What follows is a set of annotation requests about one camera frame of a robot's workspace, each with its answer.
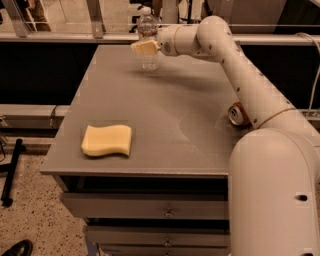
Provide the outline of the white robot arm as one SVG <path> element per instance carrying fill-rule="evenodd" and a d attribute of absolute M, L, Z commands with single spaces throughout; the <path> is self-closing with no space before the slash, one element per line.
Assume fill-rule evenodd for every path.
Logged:
<path fill-rule="evenodd" d="M 228 24 L 211 16 L 162 27 L 132 49 L 217 62 L 242 103 L 253 129 L 230 157 L 231 256 L 320 256 L 320 135 L 245 56 Z"/>

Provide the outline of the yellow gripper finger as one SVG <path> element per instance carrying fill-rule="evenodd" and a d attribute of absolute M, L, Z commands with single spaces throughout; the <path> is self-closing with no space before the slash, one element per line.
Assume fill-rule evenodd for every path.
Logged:
<path fill-rule="evenodd" d="M 151 40 L 137 41 L 131 45 L 134 53 L 139 55 L 156 55 L 159 51 L 158 43 Z"/>

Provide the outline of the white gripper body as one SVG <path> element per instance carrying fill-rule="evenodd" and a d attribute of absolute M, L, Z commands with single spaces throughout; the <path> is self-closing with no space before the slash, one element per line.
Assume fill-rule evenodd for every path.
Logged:
<path fill-rule="evenodd" d="M 160 51 L 166 56 L 180 55 L 176 43 L 178 29 L 178 25 L 164 26 L 158 29 L 157 42 Z"/>

